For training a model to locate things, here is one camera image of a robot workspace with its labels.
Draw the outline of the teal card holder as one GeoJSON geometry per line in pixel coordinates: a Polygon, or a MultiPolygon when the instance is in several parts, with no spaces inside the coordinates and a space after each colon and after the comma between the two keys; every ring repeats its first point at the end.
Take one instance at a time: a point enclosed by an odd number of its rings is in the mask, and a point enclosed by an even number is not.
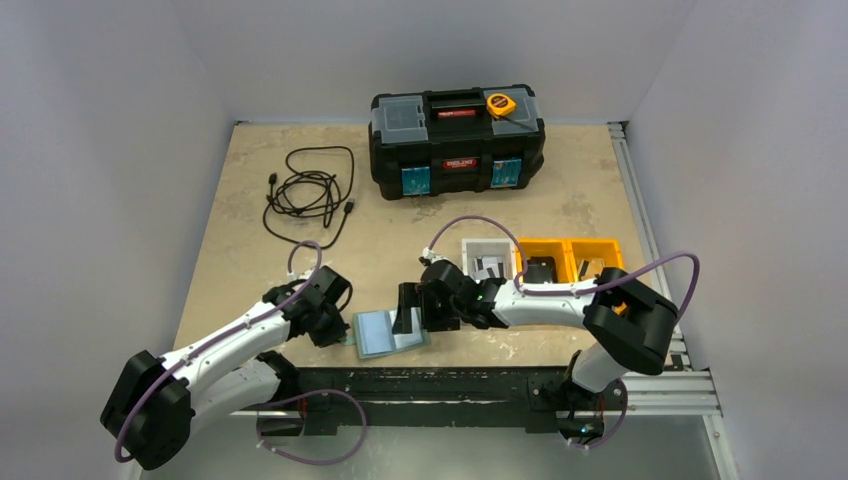
{"type": "Polygon", "coordinates": [[[412,332],[394,334],[396,309],[356,313],[352,317],[353,330],[342,344],[355,346],[359,359],[385,357],[428,346],[430,337],[421,327],[420,308],[412,308],[411,314],[412,332]]]}

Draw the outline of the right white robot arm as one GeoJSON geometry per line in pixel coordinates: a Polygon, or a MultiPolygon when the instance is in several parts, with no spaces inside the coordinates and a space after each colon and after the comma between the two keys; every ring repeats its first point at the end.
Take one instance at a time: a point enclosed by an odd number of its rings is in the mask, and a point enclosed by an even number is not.
{"type": "Polygon", "coordinates": [[[561,381],[564,399],[584,407],[628,372],[662,373],[679,308],[637,275],[605,267],[568,284],[526,284],[516,279],[477,280],[448,260],[426,264],[417,282],[399,286],[395,333],[414,325],[428,332],[526,325],[582,328],[594,344],[571,361],[561,381]]]}

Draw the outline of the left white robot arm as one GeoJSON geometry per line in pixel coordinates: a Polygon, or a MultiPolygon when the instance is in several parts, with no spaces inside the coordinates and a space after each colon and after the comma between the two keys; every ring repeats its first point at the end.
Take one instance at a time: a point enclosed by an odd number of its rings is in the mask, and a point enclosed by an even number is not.
{"type": "Polygon", "coordinates": [[[219,418],[300,402],[300,373],[277,349],[299,336],[319,348],[341,342],[349,328],[341,312],[351,296],[351,282],[322,266],[271,288],[236,320],[187,347],[130,357],[100,415],[115,437],[117,460],[155,470],[219,418]]]}

